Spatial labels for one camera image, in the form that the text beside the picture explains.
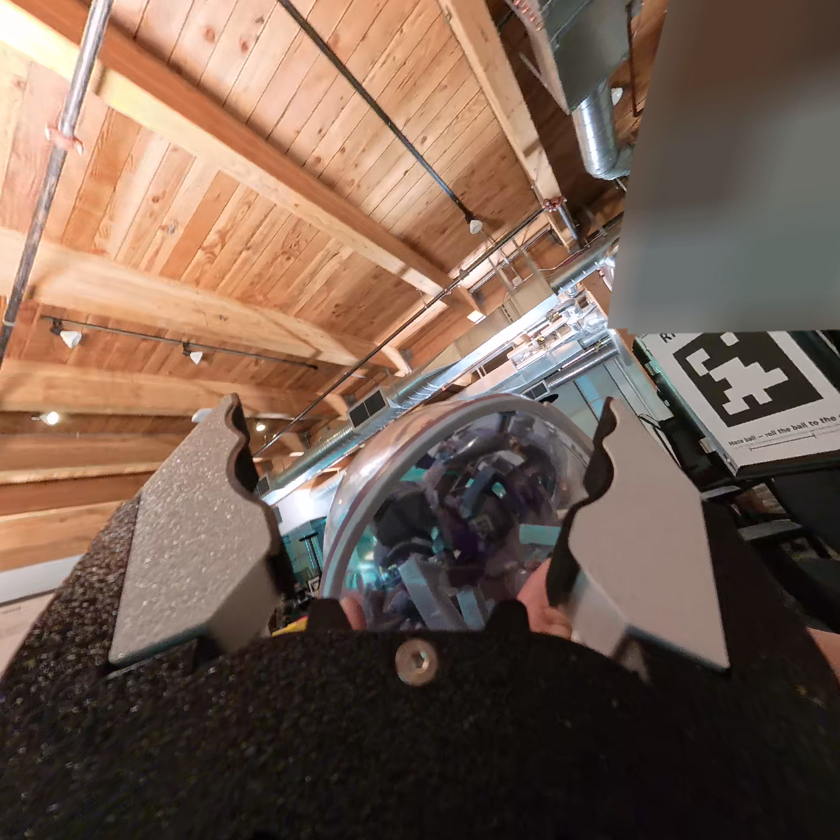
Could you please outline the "black track light rail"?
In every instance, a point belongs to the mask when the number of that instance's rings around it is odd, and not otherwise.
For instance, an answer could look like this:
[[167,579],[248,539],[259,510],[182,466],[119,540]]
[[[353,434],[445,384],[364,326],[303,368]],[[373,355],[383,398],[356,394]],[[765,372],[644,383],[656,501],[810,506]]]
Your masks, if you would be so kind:
[[245,350],[234,350],[229,348],[224,348],[221,346],[202,343],[198,341],[194,341],[191,339],[171,339],[167,338],[162,335],[156,335],[147,332],[138,332],[134,330],[127,330],[127,329],[120,329],[120,328],[112,328],[112,327],[105,327],[94,324],[92,322],[84,322],[78,321],[68,318],[59,318],[56,316],[50,315],[40,315],[40,320],[47,321],[49,323],[49,330],[52,334],[56,336],[60,336],[64,332],[72,332],[72,333],[79,333],[79,335],[84,334],[85,331],[94,331],[94,332],[101,332],[101,333],[108,333],[117,335],[123,338],[129,338],[133,340],[140,340],[140,341],[149,341],[154,343],[165,343],[170,344],[173,346],[178,346],[182,350],[182,354],[190,358],[194,353],[201,353],[201,354],[224,354],[229,356],[235,356],[241,359],[249,359],[252,361],[265,361],[272,364],[282,364],[285,366],[291,366],[301,369],[306,369],[309,371],[318,371],[319,366],[317,364],[313,364],[310,362],[305,362],[301,360],[293,360],[293,359],[285,359],[281,358],[276,355],[268,355],[265,353],[256,353],[253,351],[245,351]]
[[373,112],[373,114],[382,121],[393,137],[395,137],[403,148],[414,158],[415,162],[421,165],[425,173],[428,174],[433,179],[434,183],[444,192],[448,200],[457,207],[460,213],[464,216],[470,233],[474,236],[483,233],[484,226],[478,216],[469,210],[467,205],[464,204],[464,202],[446,183],[442,176],[437,173],[435,168],[433,168],[433,166],[426,160],[415,144],[406,137],[404,132],[396,125],[390,115],[382,108],[380,103],[375,100],[362,82],[354,75],[341,58],[339,58],[333,48],[323,37],[321,37],[320,33],[309,23],[295,4],[291,1],[278,1],[277,3],[297,24],[302,33],[315,45],[318,52],[328,60],[334,69],[336,69],[339,76],[350,84],[353,92],[356,93]]

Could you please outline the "framed marker sign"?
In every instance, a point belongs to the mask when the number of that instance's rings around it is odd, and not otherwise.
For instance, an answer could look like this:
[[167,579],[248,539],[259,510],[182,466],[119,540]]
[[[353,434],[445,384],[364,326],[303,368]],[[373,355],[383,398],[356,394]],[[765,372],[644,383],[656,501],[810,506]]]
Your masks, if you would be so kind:
[[838,467],[838,352],[820,332],[650,333],[636,342],[732,476]]

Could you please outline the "silver spiral air duct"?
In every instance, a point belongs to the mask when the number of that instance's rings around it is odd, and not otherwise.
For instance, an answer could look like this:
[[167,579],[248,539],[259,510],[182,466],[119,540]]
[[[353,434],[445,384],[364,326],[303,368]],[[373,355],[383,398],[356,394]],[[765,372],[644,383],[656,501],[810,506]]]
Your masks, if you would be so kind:
[[571,118],[588,175],[603,181],[629,176],[634,145],[618,142],[613,89],[607,81],[591,91],[571,112]]

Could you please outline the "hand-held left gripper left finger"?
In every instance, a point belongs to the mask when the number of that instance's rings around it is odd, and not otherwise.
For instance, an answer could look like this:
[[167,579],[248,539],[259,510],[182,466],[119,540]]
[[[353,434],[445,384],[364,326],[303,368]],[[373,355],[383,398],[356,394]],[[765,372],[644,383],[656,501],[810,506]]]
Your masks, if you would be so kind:
[[237,394],[222,397],[146,482],[108,661],[199,641],[230,654],[268,630],[296,579]]

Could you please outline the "clear plastic maze ball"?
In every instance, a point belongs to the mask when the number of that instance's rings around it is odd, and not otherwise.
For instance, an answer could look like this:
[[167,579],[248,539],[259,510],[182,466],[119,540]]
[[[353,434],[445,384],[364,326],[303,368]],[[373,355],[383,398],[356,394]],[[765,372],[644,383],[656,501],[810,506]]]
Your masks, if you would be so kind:
[[319,596],[369,631],[479,631],[550,558],[592,439],[509,393],[422,406],[376,433],[327,517]]

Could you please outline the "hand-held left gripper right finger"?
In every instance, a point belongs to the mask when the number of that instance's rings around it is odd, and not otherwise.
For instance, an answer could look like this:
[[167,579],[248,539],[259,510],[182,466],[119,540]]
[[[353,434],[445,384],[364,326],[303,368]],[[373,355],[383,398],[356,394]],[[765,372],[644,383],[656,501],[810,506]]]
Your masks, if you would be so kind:
[[730,666],[700,493],[623,403],[607,398],[547,573],[571,640],[619,658],[631,640]]

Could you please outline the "grey rectangular air duct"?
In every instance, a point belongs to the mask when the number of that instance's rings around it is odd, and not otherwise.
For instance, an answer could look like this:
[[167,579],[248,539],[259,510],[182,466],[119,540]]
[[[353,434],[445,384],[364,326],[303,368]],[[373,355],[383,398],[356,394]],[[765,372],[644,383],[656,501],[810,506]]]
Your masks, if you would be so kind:
[[627,20],[641,1],[513,1],[535,59],[533,73],[571,114],[629,55]]

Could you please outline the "thick grey metal pipe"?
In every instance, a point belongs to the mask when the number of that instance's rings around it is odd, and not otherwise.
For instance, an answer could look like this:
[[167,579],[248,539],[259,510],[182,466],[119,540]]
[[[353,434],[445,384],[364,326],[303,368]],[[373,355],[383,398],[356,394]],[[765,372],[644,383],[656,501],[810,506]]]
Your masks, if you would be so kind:
[[76,149],[76,128],[81,114],[81,107],[87,95],[91,77],[95,69],[99,51],[102,47],[112,11],[112,1],[94,1],[91,3],[87,21],[82,32],[78,56],[70,78],[68,93],[64,100],[57,125],[48,128],[46,137],[49,143],[49,158],[45,175],[38,190],[32,220],[20,260],[18,262],[12,290],[7,299],[7,306],[2,320],[1,358],[4,359],[7,347],[14,334],[18,312],[24,301],[28,281],[34,268],[35,258],[46,229],[57,186],[63,172],[67,155]]

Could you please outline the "person's left hand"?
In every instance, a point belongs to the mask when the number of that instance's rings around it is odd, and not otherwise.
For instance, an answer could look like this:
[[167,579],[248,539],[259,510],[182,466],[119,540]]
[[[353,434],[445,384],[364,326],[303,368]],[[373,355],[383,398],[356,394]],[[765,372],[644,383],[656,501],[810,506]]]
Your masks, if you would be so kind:
[[561,606],[549,603],[547,577],[550,561],[542,562],[530,574],[520,592],[518,600],[528,613],[528,624],[534,633],[572,639],[573,627],[569,614]]

